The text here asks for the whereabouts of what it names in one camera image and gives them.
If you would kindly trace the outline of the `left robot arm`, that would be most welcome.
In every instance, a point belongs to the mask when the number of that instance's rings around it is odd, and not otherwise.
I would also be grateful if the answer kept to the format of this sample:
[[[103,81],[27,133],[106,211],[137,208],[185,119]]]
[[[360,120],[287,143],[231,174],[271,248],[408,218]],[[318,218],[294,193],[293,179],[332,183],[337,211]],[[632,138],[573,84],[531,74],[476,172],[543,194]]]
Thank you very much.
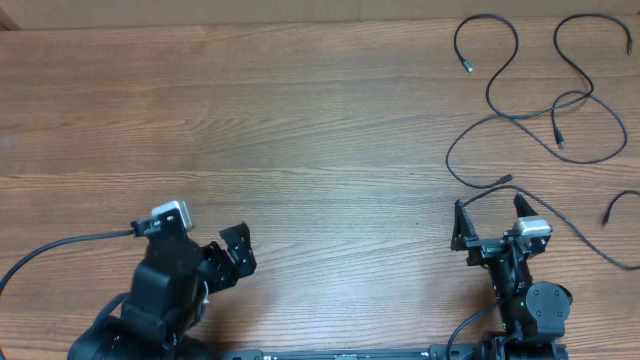
[[[205,343],[186,334],[204,318],[208,297],[236,285],[257,267],[246,223],[219,232],[200,246],[180,221],[131,223],[149,240],[131,289],[112,299],[71,346],[70,359],[218,359]]]

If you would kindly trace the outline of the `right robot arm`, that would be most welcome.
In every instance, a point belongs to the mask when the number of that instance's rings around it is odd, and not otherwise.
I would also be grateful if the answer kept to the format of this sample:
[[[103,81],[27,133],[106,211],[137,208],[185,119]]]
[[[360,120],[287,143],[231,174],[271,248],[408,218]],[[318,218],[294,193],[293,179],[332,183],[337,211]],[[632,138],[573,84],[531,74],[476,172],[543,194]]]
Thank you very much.
[[[445,345],[447,359],[566,359],[556,341],[565,335],[573,302],[571,292],[551,282],[535,282],[528,261],[545,252],[552,226],[521,195],[514,197],[517,218],[500,238],[482,240],[461,200],[454,203],[453,251],[468,253],[469,266],[486,269],[496,302],[463,321]],[[477,345],[456,345],[459,333],[475,320],[498,310],[503,329]]]

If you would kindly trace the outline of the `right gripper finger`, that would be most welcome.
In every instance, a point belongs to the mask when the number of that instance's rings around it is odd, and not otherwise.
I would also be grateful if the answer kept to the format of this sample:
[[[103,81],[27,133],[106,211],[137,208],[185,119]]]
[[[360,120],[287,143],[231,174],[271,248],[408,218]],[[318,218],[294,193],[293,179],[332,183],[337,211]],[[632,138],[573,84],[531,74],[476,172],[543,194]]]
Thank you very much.
[[[515,195],[513,204],[518,218],[538,216],[538,213],[526,201],[522,193]]]
[[[479,237],[465,210],[463,201],[457,200],[454,203],[454,226],[451,236],[451,249],[453,251],[467,250],[470,244],[478,240]]]

